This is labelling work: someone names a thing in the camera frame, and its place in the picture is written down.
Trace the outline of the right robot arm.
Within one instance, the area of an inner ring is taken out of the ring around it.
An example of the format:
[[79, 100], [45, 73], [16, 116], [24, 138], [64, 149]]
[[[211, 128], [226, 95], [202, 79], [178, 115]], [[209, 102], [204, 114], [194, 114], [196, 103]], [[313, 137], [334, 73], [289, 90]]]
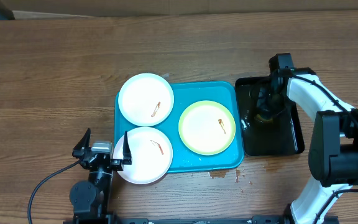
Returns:
[[310, 68], [295, 68], [289, 53], [268, 61], [270, 75], [257, 95], [257, 121], [271, 123], [290, 102], [314, 122], [308, 156], [311, 177], [289, 206], [290, 223], [324, 223], [343, 194], [358, 193], [358, 109], [330, 92]]

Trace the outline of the green yellow sponge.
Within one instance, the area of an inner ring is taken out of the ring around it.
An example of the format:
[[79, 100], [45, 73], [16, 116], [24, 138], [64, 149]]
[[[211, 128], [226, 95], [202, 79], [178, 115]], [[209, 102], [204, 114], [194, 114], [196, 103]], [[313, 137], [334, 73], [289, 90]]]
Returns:
[[254, 116], [254, 119], [260, 123], [272, 123], [274, 120], [274, 115], [270, 113], [257, 113]]

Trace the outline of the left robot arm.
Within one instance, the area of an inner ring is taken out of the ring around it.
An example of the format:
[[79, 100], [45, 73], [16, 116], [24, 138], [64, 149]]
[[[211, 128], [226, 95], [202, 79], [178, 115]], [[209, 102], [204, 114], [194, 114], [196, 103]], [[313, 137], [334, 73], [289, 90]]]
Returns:
[[120, 218], [108, 211], [109, 193], [114, 171], [122, 171], [132, 164], [127, 133], [124, 133], [123, 158], [112, 155], [112, 143], [96, 141], [90, 146], [88, 129], [73, 148], [72, 156], [82, 168], [89, 171], [88, 180], [77, 182], [70, 190], [73, 205], [73, 223], [120, 223]]

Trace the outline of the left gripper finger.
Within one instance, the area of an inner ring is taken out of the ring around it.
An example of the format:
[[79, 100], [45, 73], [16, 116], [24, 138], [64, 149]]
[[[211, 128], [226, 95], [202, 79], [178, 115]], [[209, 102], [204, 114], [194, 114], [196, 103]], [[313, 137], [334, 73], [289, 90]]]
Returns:
[[130, 147], [129, 147], [127, 131], [125, 131], [125, 133], [124, 133], [124, 140], [123, 140], [123, 145], [122, 145], [122, 154], [123, 154], [122, 163], [124, 165], [131, 165], [132, 164], [132, 155], [131, 155], [131, 150], [130, 150]]
[[72, 156], [74, 158], [83, 158], [88, 151], [90, 144], [91, 130], [88, 128], [81, 138], [81, 140], [77, 143], [77, 145], [73, 148]]

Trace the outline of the yellow-green rimmed plate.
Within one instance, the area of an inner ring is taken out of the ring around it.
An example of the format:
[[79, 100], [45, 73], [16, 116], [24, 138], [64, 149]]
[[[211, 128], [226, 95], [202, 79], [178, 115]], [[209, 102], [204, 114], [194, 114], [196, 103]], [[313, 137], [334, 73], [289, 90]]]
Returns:
[[188, 106], [178, 122], [178, 133], [191, 151], [212, 156], [225, 151], [236, 135], [232, 113], [222, 104], [203, 100]]

